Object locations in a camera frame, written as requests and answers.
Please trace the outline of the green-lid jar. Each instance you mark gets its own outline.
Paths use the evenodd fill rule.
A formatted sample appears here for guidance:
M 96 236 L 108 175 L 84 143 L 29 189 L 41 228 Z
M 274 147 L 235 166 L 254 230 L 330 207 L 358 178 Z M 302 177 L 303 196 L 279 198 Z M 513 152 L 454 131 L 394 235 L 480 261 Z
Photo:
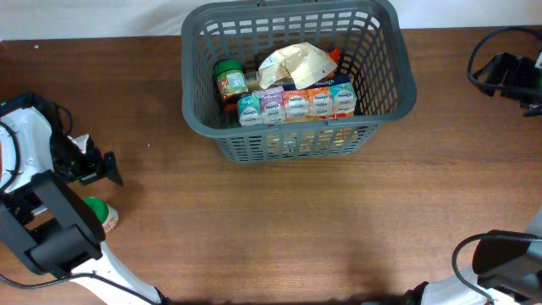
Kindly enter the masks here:
M 223 59 L 213 66 L 213 73 L 223 103 L 249 92 L 242 64 L 235 59 Z
M 117 226 L 119 214 L 111 205 L 97 197 L 87 197 L 84 202 L 96 214 L 106 233 Z

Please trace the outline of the orange pasta packet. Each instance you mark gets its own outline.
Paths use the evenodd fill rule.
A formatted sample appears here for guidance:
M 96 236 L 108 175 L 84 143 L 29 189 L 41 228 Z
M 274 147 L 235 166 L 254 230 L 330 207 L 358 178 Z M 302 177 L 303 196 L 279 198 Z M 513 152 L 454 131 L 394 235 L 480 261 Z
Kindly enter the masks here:
M 327 52 L 327 54 L 331 57 L 331 59 L 337 64 L 339 63 L 341 50 L 339 48 L 335 48 L 330 52 Z M 257 71 L 251 71 L 244 74 L 245 81 L 246 81 L 246 87 L 247 91 L 246 93 L 251 93 L 254 91 L 261 90 L 261 87 L 259 85 L 260 82 L 260 76 Z M 237 110 L 237 101 L 241 97 L 242 93 L 236 93 L 231 97 L 224 98 L 221 102 L 221 111 L 223 113 L 231 113 Z

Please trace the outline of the grey plastic basket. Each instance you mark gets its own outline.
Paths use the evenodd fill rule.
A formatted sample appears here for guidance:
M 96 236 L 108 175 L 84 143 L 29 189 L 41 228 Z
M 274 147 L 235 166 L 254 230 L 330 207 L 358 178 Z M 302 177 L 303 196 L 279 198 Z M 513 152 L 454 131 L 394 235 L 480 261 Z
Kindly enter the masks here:
M 209 3 L 187 15 L 181 38 L 185 122 L 215 140 L 223 154 L 237 163 L 299 159 L 258 157 L 251 150 L 251 141 L 264 136 L 359 126 L 379 129 L 406 116 L 416 102 L 417 89 L 398 15 L 386 0 Z M 352 78 L 357 94 L 354 115 L 250 127 L 227 123 L 214 64 L 235 59 L 244 69 L 256 69 L 273 51 L 298 42 L 341 50 L 338 70 Z

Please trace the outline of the blue tea box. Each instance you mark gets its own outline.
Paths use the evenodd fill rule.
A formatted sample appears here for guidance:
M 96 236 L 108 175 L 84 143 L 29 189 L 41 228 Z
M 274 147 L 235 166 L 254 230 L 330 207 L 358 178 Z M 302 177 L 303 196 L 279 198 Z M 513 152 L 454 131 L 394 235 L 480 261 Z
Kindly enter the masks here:
M 356 104 L 350 78 L 338 75 L 306 89 L 287 84 L 245 93 L 224 113 L 243 127 L 278 125 L 351 117 Z

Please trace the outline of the beige paper bag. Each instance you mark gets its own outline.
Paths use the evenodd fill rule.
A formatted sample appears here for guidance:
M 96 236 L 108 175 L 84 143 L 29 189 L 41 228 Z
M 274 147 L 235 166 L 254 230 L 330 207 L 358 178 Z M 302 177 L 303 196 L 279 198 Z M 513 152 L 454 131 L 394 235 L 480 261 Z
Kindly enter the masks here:
M 303 42 L 271 53 L 258 68 L 259 86 L 268 89 L 278 81 L 291 79 L 298 89 L 322 80 L 337 68 L 337 63 L 323 50 Z

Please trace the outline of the yellow coffee bag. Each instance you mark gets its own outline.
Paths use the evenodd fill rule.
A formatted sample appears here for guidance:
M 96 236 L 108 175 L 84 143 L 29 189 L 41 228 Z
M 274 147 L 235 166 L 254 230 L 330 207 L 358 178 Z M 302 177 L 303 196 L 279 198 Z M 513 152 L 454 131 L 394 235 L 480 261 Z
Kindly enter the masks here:
M 378 129 L 378 126 L 270 134 L 251 141 L 251 150 L 269 159 L 309 158 L 353 153 Z

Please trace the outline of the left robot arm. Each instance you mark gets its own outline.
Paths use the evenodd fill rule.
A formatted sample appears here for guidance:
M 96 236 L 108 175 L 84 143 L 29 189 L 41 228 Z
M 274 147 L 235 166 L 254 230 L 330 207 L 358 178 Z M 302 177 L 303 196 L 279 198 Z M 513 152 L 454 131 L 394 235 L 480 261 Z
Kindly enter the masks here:
M 73 137 L 70 111 L 34 92 L 1 104 L 1 241 L 50 286 L 74 282 L 106 304 L 169 304 L 134 275 L 106 243 L 118 220 L 106 202 L 70 184 L 101 179 L 122 186 L 113 152 L 89 135 Z

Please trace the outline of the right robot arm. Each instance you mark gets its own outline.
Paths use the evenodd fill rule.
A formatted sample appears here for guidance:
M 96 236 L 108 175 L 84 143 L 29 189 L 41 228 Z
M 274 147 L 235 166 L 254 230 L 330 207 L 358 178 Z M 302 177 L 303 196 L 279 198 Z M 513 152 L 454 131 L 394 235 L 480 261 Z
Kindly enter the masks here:
M 541 115 L 541 61 L 495 55 L 469 80 L 488 96 L 517 100 L 525 118 Z M 461 241 L 451 256 L 454 275 L 407 291 L 403 304 L 540 304 L 541 212 L 524 232 L 491 230 Z

